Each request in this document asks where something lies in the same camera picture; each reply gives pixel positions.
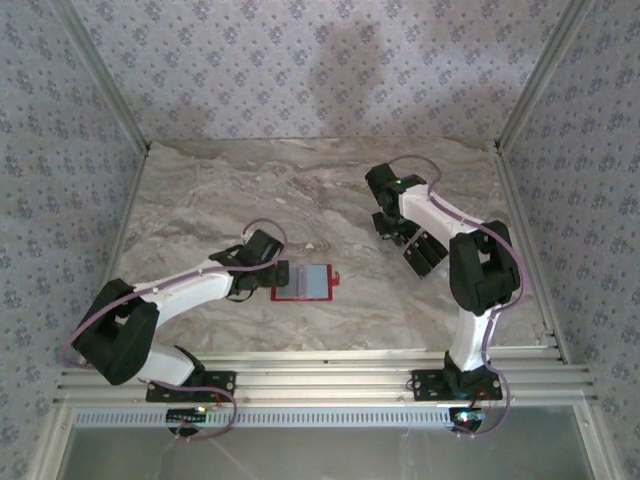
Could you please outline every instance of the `glass panel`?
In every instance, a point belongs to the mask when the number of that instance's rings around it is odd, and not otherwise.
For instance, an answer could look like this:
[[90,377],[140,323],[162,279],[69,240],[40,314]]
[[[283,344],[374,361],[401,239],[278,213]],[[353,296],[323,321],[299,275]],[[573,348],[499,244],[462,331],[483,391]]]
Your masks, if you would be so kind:
[[187,443],[174,440],[165,428],[74,428],[58,480],[89,478],[538,480],[593,475],[573,409],[561,407],[514,408],[499,430],[474,440],[447,430],[239,428],[215,442]]

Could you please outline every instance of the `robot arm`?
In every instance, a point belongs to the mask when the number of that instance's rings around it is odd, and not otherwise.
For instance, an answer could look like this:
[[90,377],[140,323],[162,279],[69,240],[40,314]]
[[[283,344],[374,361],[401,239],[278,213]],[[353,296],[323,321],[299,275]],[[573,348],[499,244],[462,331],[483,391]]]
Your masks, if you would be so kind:
[[[286,261],[253,272],[233,270],[233,267],[254,267],[269,262],[282,247],[278,240],[257,230],[246,245],[211,255],[205,262],[180,274],[133,286],[121,279],[112,280],[102,288],[80,325],[125,295],[149,293],[105,314],[76,339],[73,347],[112,385],[138,378],[197,386],[201,383],[198,377],[204,371],[200,362],[181,347],[154,342],[156,330],[203,303],[243,291],[252,293],[259,287],[287,285],[289,268]],[[204,273],[212,267],[227,267],[228,271]],[[189,275],[196,272],[200,275]],[[181,281],[185,276],[191,278]]]
[[506,225],[465,214],[417,175],[398,178],[389,164],[373,167],[365,178],[381,208],[373,215],[376,231],[405,248],[404,258],[420,277],[449,256],[449,285],[460,310],[453,344],[445,354],[445,376],[455,396],[475,394],[477,379],[488,374],[481,347],[489,317],[511,299],[520,277],[509,253],[473,225],[483,224],[511,243]]

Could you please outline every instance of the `red object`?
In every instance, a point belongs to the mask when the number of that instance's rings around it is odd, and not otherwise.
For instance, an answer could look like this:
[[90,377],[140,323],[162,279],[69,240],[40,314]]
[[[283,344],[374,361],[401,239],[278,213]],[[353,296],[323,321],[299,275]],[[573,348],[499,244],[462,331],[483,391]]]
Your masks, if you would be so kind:
[[272,302],[330,302],[333,300],[333,287],[340,285],[340,274],[333,272],[331,265],[327,265],[327,279],[329,281],[329,294],[327,298],[277,298],[276,287],[271,288],[271,301]]

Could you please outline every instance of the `floral wallpaper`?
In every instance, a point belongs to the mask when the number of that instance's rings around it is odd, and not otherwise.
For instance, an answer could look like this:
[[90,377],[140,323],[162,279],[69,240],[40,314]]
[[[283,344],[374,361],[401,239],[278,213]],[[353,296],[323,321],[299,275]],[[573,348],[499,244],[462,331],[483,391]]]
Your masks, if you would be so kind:
[[640,4],[596,1],[508,154],[567,339],[640,479]]
[[45,0],[0,4],[0,478],[23,478],[57,349],[100,286],[138,153]]
[[564,0],[74,0],[147,140],[496,137]]

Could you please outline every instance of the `marble tabletop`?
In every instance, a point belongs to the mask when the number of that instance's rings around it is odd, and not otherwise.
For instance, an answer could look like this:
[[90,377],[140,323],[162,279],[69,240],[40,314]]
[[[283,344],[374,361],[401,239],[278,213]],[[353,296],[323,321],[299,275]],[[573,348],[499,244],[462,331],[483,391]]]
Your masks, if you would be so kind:
[[[271,302],[258,290],[241,304],[214,301],[162,326],[157,339],[194,352],[425,348],[445,350],[458,306],[448,265],[420,280],[373,228],[377,205],[364,180],[374,165],[418,153],[444,177],[438,192],[469,214],[509,224],[496,172],[482,145],[444,138],[221,140],[154,143],[125,234],[117,276],[129,283],[195,266],[240,242],[243,226],[284,226],[293,264],[330,263],[341,284],[331,302]],[[398,174],[429,179],[403,160]],[[264,230],[277,235],[269,225]],[[545,327],[527,298],[500,318],[495,345],[534,345]]]

